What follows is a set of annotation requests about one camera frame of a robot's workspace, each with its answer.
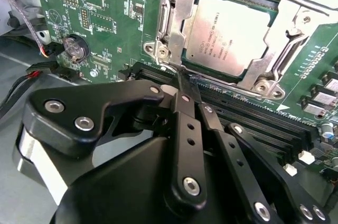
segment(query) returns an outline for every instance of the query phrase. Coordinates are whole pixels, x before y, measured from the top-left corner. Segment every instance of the hole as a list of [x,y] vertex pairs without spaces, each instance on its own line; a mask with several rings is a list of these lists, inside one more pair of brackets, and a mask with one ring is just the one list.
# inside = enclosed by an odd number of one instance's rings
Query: hole
[[152,53],[154,51],[153,47],[151,47],[150,45],[147,45],[145,48],[146,52]]
[[188,124],[188,128],[189,128],[190,130],[194,130],[194,129],[195,129],[195,127],[194,127],[192,124]]
[[260,211],[260,213],[263,214],[264,216],[266,215],[265,209],[261,208],[261,209],[259,209],[259,211]]
[[240,165],[241,167],[244,166],[244,163],[241,160],[237,160],[237,164]]
[[309,16],[304,17],[303,19],[304,23],[308,23],[311,21],[311,18]]
[[319,114],[319,115],[315,116],[315,118],[316,118],[316,119],[318,119],[318,120],[321,120],[321,119],[323,119],[323,118],[324,118],[324,116],[323,116],[323,115],[321,115],[321,114]]
[[192,145],[192,146],[195,145],[195,141],[194,141],[193,139],[188,138],[187,141],[188,141],[188,143],[189,143],[190,145]]
[[188,182],[188,187],[191,189],[191,190],[195,190],[196,189],[196,187],[195,187],[195,185],[192,183],[192,182]]
[[258,87],[258,91],[263,92],[266,90],[266,87],[264,85]]
[[275,97],[275,98],[280,98],[280,97],[282,97],[283,96],[283,94],[282,94],[282,92],[280,92],[280,91],[275,91],[275,92],[273,92],[273,97]]
[[87,120],[81,120],[81,125],[88,126],[89,122]]
[[51,109],[58,110],[58,109],[60,108],[60,105],[58,105],[58,104],[51,104],[49,107],[50,107]]

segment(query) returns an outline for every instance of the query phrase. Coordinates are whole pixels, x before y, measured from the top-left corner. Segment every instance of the metal bracket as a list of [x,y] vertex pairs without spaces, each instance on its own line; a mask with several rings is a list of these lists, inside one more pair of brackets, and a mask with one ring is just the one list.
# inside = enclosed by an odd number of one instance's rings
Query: metal bracket
[[[190,42],[189,36],[185,35],[190,33],[187,28],[193,26],[197,7],[194,1],[161,0],[157,38],[144,44],[144,50],[155,58],[157,64],[173,72],[182,67],[183,49]],[[186,69],[215,85],[244,95],[283,99],[286,93],[278,83],[318,26],[338,21],[337,7],[338,0],[280,0],[278,15],[264,37],[267,45],[265,53],[251,61],[245,75],[237,83],[215,79],[189,66]]]

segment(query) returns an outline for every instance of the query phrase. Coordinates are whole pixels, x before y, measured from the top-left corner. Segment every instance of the connector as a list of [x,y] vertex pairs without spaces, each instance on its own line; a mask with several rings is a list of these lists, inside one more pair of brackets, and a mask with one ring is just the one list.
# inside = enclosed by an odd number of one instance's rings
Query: connector
[[300,159],[302,162],[305,162],[307,165],[310,165],[316,160],[315,157],[307,151],[302,151],[299,153],[298,159]]
[[283,168],[290,176],[295,176],[297,174],[297,169],[288,163]]
[[44,52],[48,57],[50,56],[58,56],[62,52],[64,52],[63,44],[51,42],[43,47]]
[[59,64],[56,61],[49,61],[49,62],[41,62],[31,65],[27,70],[26,73],[32,72],[43,72],[45,74],[55,73]]
[[77,71],[65,67],[58,67],[54,74],[69,82],[74,82],[80,78]]

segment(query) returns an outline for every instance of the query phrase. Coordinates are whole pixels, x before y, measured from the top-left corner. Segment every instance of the screw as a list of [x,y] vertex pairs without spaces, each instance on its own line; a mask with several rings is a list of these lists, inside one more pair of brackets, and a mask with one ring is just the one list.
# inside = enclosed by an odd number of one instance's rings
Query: screw
[[257,202],[255,203],[255,209],[256,209],[256,212],[258,213],[259,216],[261,216],[261,218],[264,220],[264,221],[270,221],[271,219],[271,216],[270,216],[270,212],[269,210],[265,207],[265,205],[263,205],[262,203],[260,202]]
[[213,113],[212,108],[209,106],[205,106],[204,109],[206,109],[209,113]]
[[64,111],[64,105],[62,103],[60,103],[59,101],[47,101],[44,104],[44,107],[47,111],[51,112],[51,113],[61,113]]
[[301,204],[301,206],[299,207],[299,209],[301,210],[302,214],[309,220],[313,220],[313,216],[312,213]]
[[242,132],[243,132],[242,128],[239,127],[239,126],[235,126],[234,129],[235,129],[238,133],[242,133]]
[[169,55],[169,52],[167,49],[165,48],[160,48],[158,50],[158,57],[161,59],[165,59],[167,56]]
[[150,87],[150,90],[151,90],[152,92],[154,92],[155,94],[158,94],[158,93],[159,93],[159,90],[158,90],[158,88],[156,88],[156,87]]
[[313,206],[313,210],[315,211],[316,215],[321,219],[321,220],[325,220],[326,217],[323,214],[323,212],[317,207],[317,206]]
[[260,93],[264,93],[269,88],[270,88],[270,84],[263,80],[255,84],[255,90]]
[[182,96],[182,99],[185,101],[190,101],[190,98],[188,96]]
[[194,178],[185,178],[183,180],[183,187],[192,196],[200,194],[200,186]]
[[99,72],[98,72],[96,69],[91,70],[89,74],[90,74],[90,76],[92,76],[93,78],[99,76]]
[[94,122],[89,117],[78,117],[75,120],[75,126],[84,132],[89,132],[94,128]]

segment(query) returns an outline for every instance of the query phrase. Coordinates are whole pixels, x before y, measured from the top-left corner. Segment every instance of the red wire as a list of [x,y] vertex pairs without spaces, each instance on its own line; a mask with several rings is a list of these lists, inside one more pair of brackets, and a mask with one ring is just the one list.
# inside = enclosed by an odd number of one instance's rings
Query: red wire
[[28,74],[28,78],[35,78],[35,77],[39,76],[40,73],[41,72],[38,72],[38,71],[31,72],[30,74]]

